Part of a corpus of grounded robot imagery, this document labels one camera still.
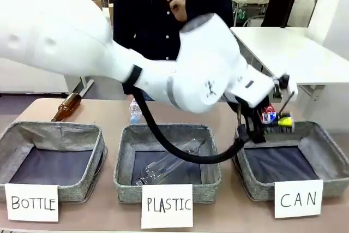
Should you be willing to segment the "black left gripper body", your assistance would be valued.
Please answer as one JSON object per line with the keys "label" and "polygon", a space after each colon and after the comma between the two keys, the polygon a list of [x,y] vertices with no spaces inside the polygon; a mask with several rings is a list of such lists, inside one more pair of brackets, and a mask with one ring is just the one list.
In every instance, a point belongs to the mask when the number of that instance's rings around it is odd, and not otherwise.
{"label": "black left gripper body", "polygon": [[249,108],[246,104],[229,101],[229,107],[237,114],[238,126],[242,125],[242,117],[245,119],[246,130],[248,132],[261,132],[262,123],[256,109]]}

